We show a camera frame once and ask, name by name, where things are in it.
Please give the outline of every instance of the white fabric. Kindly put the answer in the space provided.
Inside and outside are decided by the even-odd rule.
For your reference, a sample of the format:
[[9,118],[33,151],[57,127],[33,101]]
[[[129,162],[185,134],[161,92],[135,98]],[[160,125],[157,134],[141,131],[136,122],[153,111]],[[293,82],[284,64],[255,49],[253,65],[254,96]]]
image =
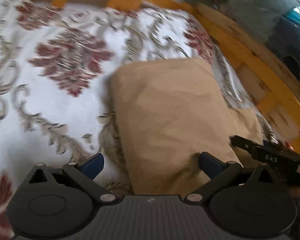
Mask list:
[[[17,93],[17,104],[25,100],[24,110],[29,114],[40,113],[51,123],[65,124],[61,134],[65,133],[69,138],[78,142],[78,145],[88,155],[98,152],[98,134],[103,125],[96,118],[111,111],[111,98],[109,94],[108,82],[111,74],[120,65],[124,63],[127,55],[126,42],[130,39],[130,32],[124,29],[125,26],[133,26],[143,33],[143,48],[138,58],[134,60],[156,59],[158,55],[150,53],[152,51],[159,52],[165,58],[185,57],[185,54],[176,51],[176,47],[182,48],[189,56],[196,56],[196,50],[187,45],[188,40],[184,36],[187,29],[186,19],[189,15],[186,12],[178,11],[154,11],[153,9],[143,9],[138,12],[138,20],[116,15],[117,11],[113,9],[100,9],[98,11],[85,11],[85,16],[77,20],[74,16],[77,12],[69,12],[66,10],[61,12],[61,18],[49,21],[48,26],[41,26],[38,29],[26,30],[18,23],[20,12],[16,10],[16,6],[22,5],[22,0],[0,0],[0,19],[4,23],[0,23],[0,35],[3,36],[11,51],[15,54],[10,56],[5,63],[4,68],[0,70],[0,77],[4,79],[3,84],[16,76],[17,80],[11,89],[0,98],[5,101],[6,115],[0,120],[0,170],[7,170],[15,189],[24,176],[29,172],[31,167],[38,162],[43,162],[48,166],[62,166],[71,158],[69,143],[65,143],[68,150],[62,154],[56,154],[57,140],[54,145],[49,145],[49,135],[43,135],[40,125],[33,123],[29,131],[24,132],[24,125],[21,123],[22,118],[13,105],[13,91],[19,86],[26,84],[29,89],[29,95],[26,97],[25,91]],[[168,44],[165,37],[169,36],[172,40],[177,41],[165,50],[159,49],[149,38],[154,20],[158,18],[159,13],[164,25],[158,27],[156,38],[163,45]],[[108,26],[104,32],[101,32],[103,26],[96,23],[107,22]],[[109,25],[109,19],[113,21],[113,27]],[[39,42],[47,42],[54,39],[61,32],[65,31],[64,21],[71,28],[88,31],[93,35],[103,38],[106,42],[106,50],[114,53],[110,61],[101,63],[103,74],[99,77],[89,80],[90,87],[83,88],[82,93],[78,97],[74,97],[67,93],[65,89],[59,89],[56,81],[49,79],[47,76],[40,76],[44,70],[41,67],[35,67],[29,63],[32,58],[39,58],[36,53],[36,47]],[[15,75],[16,68],[9,67],[16,61],[18,74]],[[84,138],[85,134],[91,134],[91,144],[88,144]],[[106,184],[108,181],[119,179],[111,169],[111,164],[106,160],[105,170],[111,170],[106,174],[101,174],[103,181],[100,184]]]

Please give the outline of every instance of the bedspread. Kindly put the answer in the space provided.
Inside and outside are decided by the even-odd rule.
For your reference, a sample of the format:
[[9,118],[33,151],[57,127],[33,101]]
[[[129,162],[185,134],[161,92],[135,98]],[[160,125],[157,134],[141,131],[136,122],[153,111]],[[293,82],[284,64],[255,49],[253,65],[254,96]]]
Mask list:
[[131,192],[109,86],[119,66],[201,57],[214,65],[228,102],[250,102],[214,50],[206,31],[184,11],[62,11],[0,0],[0,239],[12,236],[5,208],[35,163],[60,167],[102,152],[105,168],[95,181]]

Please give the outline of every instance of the wooden headboard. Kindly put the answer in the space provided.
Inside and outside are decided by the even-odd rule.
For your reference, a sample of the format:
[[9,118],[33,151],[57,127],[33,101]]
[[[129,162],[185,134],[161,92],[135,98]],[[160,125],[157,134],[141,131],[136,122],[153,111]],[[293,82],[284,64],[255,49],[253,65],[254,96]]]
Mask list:
[[[51,3],[62,8],[67,1],[51,0]],[[107,0],[105,5],[126,11],[140,8],[143,2],[161,8],[182,9],[193,14],[209,35],[218,41],[220,49],[234,69],[245,64],[268,86],[270,91],[257,104],[260,112],[266,116],[273,107],[281,104],[298,126],[300,133],[300,84],[267,48],[257,44],[234,21],[204,5],[194,8],[173,0]],[[300,134],[290,144],[300,154]]]

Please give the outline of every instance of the bed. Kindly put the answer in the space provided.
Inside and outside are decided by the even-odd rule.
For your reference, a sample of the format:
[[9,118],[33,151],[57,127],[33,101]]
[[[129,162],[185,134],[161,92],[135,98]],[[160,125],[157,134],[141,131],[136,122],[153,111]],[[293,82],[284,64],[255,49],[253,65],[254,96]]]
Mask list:
[[[111,74],[129,62],[203,58],[229,107],[255,109],[265,140],[276,142],[269,113],[281,105],[300,153],[297,96],[227,32],[225,16],[212,15],[173,0],[0,0],[0,238],[13,235],[5,207],[35,163],[59,167],[102,152],[95,181],[131,193],[109,88]],[[242,63],[267,87],[262,99],[250,100],[245,76],[236,74]]]

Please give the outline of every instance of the beige pillow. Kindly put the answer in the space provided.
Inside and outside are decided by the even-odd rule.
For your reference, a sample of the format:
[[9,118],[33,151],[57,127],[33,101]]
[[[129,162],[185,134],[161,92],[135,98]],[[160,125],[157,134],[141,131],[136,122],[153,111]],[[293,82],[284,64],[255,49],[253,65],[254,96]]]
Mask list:
[[125,65],[112,78],[112,93],[135,194],[184,196],[200,187],[209,181],[198,166],[202,151],[239,162],[229,136],[239,133],[240,113],[227,108],[204,60]]
[[[254,110],[251,108],[234,108],[229,109],[229,111],[233,121],[233,130],[230,132],[230,135],[239,135],[262,145],[261,127]],[[252,159],[247,151],[233,146],[231,148],[244,167],[256,167],[259,165],[260,162]]]

